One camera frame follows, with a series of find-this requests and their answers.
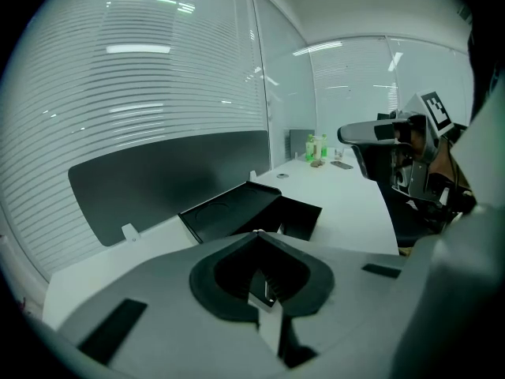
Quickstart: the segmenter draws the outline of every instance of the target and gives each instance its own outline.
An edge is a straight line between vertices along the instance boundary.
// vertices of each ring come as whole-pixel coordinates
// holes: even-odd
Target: white clip
[[[443,192],[442,192],[442,195],[440,195],[440,204],[442,205],[447,205],[447,198],[449,197],[449,189],[447,187],[445,187],[443,189]]]
[[[140,241],[139,232],[133,227],[131,223],[126,224],[121,228],[123,230],[123,234],[125,235],[125,239],[127,242],[136,243]]]

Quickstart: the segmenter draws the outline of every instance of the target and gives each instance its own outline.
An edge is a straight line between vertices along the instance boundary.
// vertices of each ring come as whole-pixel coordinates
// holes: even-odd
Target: black tray
[[[321,208],[282,196],[277,188],[245,182],[237,188],[179,213],[199,243],[253,230],[309,240]]]

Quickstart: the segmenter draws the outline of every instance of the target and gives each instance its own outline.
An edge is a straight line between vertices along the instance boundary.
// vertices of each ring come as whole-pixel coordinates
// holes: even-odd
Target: white desk
[[[370,253],[398,254],[395,233],[377,184],[364,179],[352,153],[342,170],[329,162],[319,168],[293,160],[261,175],[257,182],[274,186],[282,195],[323,208],[311,242]],[[277,178],[277,174],[289,178]],[[86,299],[137,265],[160,255],[197,244],[175,216],[141,235],[56,272],[43,307],[43,321],[58,329]]]
[[[261,175],[256,182],[279,188],[284,197],[323,209],[311,242],[398,255],[395,231],[377,184],[361,175],[352,150],[346,150],[342,162],[354,168],[343,170],[330,160],[314,168],[291,160]],[[281,173],[289,177],[277,178]]]

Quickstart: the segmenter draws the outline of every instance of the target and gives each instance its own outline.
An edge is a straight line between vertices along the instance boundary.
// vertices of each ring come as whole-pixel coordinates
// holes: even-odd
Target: green bottle
[[[323,147],[321,148],[321,159],[327,157],[328,154],[328,139],[326,134],[323,134]]]
[[[314,160],[314,136],[309,135],[305,142],[305,160],[312,162]]]

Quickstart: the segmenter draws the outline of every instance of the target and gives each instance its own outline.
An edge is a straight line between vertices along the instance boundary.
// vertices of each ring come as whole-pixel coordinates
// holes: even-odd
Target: bottle
[[[309,135],[309,138],[305,142],[305,160],[314,160],[314,136]]]
[[[328,138],[325,133],[323,133],[323,148],[321,149],[321,157],[324,158],[328,155]]]
[[[314,137],[314,160],[321,160],[321,150],[323,148],[323,139],[321,136]]]

